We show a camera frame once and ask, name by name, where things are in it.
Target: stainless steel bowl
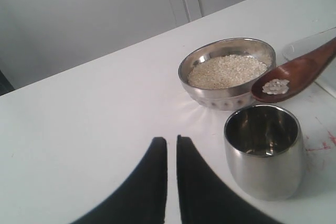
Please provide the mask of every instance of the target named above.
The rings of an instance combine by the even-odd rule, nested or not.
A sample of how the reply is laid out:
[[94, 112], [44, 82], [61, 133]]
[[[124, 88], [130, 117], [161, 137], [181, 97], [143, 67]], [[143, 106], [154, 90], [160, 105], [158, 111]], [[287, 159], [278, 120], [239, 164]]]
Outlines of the stainless steel bowl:
[[281, 200], [294, 194], [306, 170], [300, 124], [274, 105], [248, 106], [225, 123], [227, 164], [236, 183], [251, 196]]
[[188, 84], [187, 77], [195, 66], [211, 58], [227, 55], [254, 57], [266, 64], [267, 71], [276, 66], [274, 49], [269, 44], [258, 39], [224, 39], [197, 49], [181, 62], [178, 68], [178, 75], [183, 88], [200, 105], [216, 110], [233, 111], [254, 102], [250, 89], [257, 78], [227, 89], [200, 89]]

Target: table surface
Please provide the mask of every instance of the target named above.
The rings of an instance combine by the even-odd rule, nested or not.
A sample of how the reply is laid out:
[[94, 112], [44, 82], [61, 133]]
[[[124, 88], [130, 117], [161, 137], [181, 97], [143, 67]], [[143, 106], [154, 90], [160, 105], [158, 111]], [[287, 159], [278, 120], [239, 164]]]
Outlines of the table surface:
[[176, 137], [189, 136], [238, 195], [284, 223], [334, 223], [336, 100], [316, 84], [279, 105], [297, 116], [309, 160], [297, 194], [246, 195], [226, 164], [230, 112], [199, 106], [177, 76], [182, 59], [212, 41], [251, 37], [282, 48], [336, 26], [335, 0], [247, 0], [0, 97], [0, 223], [67, 224], [109, 196], [151, 139], [168, 144], [166, 223], [181, 223]]

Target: rice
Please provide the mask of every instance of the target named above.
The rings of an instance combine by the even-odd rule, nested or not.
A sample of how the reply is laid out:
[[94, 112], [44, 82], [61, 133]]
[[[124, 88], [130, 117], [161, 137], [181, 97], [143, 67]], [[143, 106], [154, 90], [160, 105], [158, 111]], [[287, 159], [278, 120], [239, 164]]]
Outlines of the rice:
[[251, 56], [222, 56], [198, 64], [188, 82], [200, 89], [225, 89], [253, 80], [266, 70], [266, 64]]

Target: stainless steel cup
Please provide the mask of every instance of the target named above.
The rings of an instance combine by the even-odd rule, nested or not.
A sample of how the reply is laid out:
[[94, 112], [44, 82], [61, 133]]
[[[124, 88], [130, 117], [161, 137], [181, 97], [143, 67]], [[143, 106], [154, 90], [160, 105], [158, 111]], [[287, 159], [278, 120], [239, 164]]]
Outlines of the stainless steel cup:
[[228, 166], [242, 190], [263, 200], [293, 195], [306, 170], [293, 114], [274, 105], [249, 106], [228, 118], [224, 135]]

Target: black object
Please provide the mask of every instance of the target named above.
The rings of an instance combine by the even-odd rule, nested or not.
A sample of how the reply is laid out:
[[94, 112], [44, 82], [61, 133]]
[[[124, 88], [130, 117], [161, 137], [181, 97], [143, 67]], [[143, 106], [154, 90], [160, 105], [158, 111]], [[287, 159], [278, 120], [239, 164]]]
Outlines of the black object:
[[163, 224], [167, 198], [167, 145], [153, 139], [124, 183], [73, 224]]
[[7, 94], [12, 91], [14, 91], [13, 86], [0, 71], [0, 95]]
[[183, 224], [280, 224], [228, 188], [189, 137], [177, 137], [177, 185]]

